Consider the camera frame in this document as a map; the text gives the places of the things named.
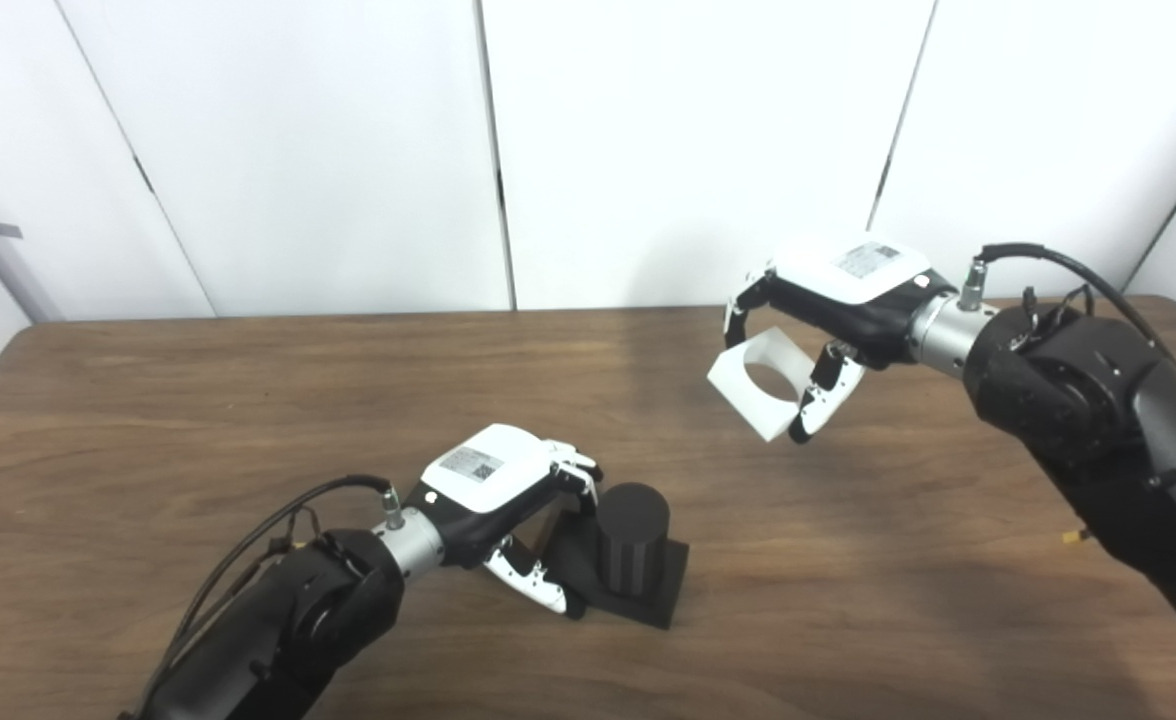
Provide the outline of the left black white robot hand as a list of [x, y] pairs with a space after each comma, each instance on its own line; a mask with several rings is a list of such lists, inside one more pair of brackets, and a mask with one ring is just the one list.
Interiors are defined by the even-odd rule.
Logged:
[[582, 598], [557, 584], [516, 532], [562, 496], [594, 516], [602, 479], [599, 462], [575, 446], [492, 424], [425, 468], [406, 498], [406, 528], [422, 534], [413, 548], [436, 568], [483, 566], [544, 609], [577, 620]]

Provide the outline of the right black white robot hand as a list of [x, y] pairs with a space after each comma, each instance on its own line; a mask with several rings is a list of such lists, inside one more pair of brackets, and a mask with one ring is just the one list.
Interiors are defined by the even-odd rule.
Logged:
[[[786, 244], [726, 302], [724, 351], [708, 381], [762, 441], [790, 436], [804, 445], [868, 369], [917, 364], [914, 324], [957, 293], [922, 252], [870, 234]], [[748, 336], [748, 316], [762, 307], [829, 341], [808, 355], [779, 328]]]

